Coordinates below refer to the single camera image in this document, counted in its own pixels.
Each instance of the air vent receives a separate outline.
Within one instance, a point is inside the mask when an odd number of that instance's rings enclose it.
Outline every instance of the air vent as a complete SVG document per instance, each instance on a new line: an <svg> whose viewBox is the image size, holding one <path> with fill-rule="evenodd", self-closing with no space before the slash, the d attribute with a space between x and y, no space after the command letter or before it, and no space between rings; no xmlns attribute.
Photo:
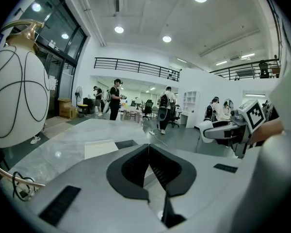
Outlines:
<svg viewBox="0 0 291 233"><path fill-rule="evenodd" d="M232 58L230 58L230 61L234 61L234 60L239 60L239 56L235 56L235 57L232 57Z"/></svg>

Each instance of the backpack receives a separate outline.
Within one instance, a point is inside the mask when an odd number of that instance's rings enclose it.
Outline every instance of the backpack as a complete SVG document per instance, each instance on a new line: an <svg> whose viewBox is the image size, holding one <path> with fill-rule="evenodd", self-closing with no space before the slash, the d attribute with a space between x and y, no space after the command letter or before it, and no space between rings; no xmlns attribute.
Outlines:
<svg viewBox="0 0 291 233"><path fill-rule="evenodd" d="M169 102L169 99L168 99L167 95L164 94L164 95L161 97L160 107L167 108L168 102Z"/></svg>

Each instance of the white ceiling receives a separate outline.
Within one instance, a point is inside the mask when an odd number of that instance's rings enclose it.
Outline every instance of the white ceiling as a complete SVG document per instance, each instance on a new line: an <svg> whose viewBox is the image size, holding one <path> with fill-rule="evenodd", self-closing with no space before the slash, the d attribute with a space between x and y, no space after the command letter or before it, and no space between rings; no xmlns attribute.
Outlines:
<svg viewBox="0 0 291 233"><path fill-rule="evenodd" d="M98 77L98 81L103 83L104 85L108 87L112 87L114 85L114 80L117 79L116 77ZM163 91L166 90L166 86L162 84L156 84L151 83L147 81L137 81L132 79L121 79L123 81L123 84L121 85L124 90L121 92L125 94L125 90L133 90L133 91L140 91L140 92L146 92L149 91L149 93L153 94L161 94ZM175 87L172 87L172 92L177 93L178 89Z"/></svg>
<svg viewBox="0 0 291 233"><path fill-rule="evenodd" d="M202 60L212 69L241 64L229 61L215 65L252 52L257 60L266 58L261 20L253 0L127 1L127 10L116 13L113 0L89 0L106 42L147 45L197 66ZM124 33L115 33L115 26L122 26ZM164 43L164 35L170 35L172 41Z"/></svg>

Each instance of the black office chair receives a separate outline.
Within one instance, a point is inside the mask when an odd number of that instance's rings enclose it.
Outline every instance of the black office chair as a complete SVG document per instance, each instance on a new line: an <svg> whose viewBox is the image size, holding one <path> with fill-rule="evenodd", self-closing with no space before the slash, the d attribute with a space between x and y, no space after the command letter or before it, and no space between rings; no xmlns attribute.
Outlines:
<svg viewBox="0 0 291 233"><path fill-rule="evenodd" d="M152 102L146 102L145 103L145 109L142 111L145 115L142 116L142 118L145 117L148 120L150 120L150 118L147 116L147 114L152 114L152 106L153 106Z"/></svg>
<svg viewBox="0 0 291 233"><path fill-rule="evenodd" d="M179 105L171 105L171 118L168 124L171 123L172 127L177 125L179 128L180 127L179 124L175 123L175 121L180 119L181 112L179 112L178 116L176 116L176 107L179 107Z"/></svg>

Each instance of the black metal railing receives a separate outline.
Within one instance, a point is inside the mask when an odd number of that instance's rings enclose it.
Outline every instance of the black metal railing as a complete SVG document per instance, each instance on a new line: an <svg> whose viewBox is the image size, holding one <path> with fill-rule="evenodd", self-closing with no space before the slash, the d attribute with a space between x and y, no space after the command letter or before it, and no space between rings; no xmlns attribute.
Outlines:
<svg viewBox="0 0 291 233"><path fill-rule="evenodd" d="M180 72L178 71L145 62L102 57L96 57L95 59L96 60L94 68L138 72L148 75L154 75L157 77L162 77L165 79L170 79L177 82L179 82L180 78Z"/></svg>
<svg viewBox="0 0 291 233"><path fill-rule="evenodd" d="M279 78L278 59L255 61L210 72L229 80Z"/></svg>

